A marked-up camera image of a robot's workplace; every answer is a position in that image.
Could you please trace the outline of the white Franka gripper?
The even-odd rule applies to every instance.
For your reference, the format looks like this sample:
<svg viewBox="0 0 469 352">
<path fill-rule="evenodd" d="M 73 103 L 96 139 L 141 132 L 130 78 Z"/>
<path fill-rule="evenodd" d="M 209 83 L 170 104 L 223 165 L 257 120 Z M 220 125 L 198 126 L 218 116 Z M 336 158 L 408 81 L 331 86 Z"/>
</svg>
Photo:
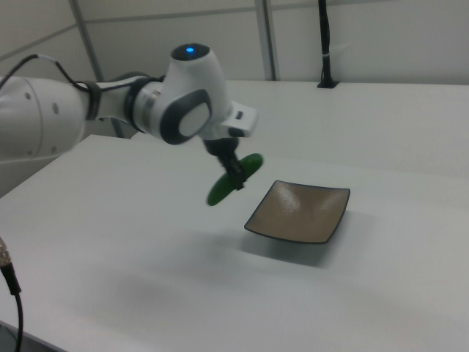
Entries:
<svg viewBox="0 0 469 352">
<path fill-rule="evenodd" d="M 200 132 L 207 152 L 218 159 L 236 190 L 242 189 L 245 182 L 245 171 L 236 154 L 238 138 L 250 137 L 258 120 L 256 109 L 230 102 L 228 109 L 215 114 Z"/>
</svg>

